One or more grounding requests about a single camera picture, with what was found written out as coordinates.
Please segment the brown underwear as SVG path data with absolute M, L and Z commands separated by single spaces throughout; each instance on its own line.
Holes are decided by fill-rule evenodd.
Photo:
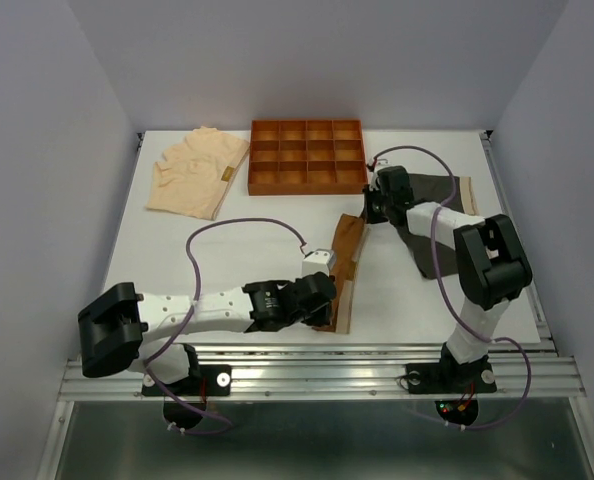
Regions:
M 368 236 L 362 216 L 342 214 L 337 223 L 332 250 L 336 262 L 331 275 L 335 277 L 337 296 L 332 304 L 331 323 L 315 330 L 334 334 L 349 334 L 358 262 Z

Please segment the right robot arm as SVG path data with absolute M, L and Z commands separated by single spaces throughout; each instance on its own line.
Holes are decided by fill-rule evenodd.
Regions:
M 388 222 L 399 232 L 425 237 L 435 278 L 442 278 L 440 249 L 452 253 L 464 294 L 460 310 L 449 312 L 457 325 L 434 363 L 409 363 L 404 380 L 412 394 L 496 390 L 489 346 L 511 301 L 533 279 L 532 270 L 511 219 L 467 215 L 446 203 L 415 196 L 402 166 L 377 168 L 365 186 L 364 212 L 370 224 Z

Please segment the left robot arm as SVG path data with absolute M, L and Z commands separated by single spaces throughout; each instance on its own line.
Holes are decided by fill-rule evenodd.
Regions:
M 82 374 L 97 379 L 132 371 L 141 374 L 150 395 L 170 390 L 177 396 L 226 396 L 229 368 L 201 367 L 195 348 L 180 337 L 327 326 L 336 296 L 333 277 L 322 272 L 198 298 L 139 294 L 133 283 L 119 283 L 78 314 Z

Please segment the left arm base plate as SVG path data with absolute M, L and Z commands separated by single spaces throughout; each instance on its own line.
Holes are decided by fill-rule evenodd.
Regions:
M 231 392 L 232 368 L 228 364 L 204 364 L 195 371 L 178 367 L 152 367 L 151 371 L 160 382 L 172 380 L 166 387 L 180 397 L 226 397 Z

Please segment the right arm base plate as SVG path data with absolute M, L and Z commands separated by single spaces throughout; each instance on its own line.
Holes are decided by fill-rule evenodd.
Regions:
M 441 366 L 436 363 L 409 363 L 403 379 L 413 395 L 491 394 L 497 391 L 492 368 L 488 363 Z

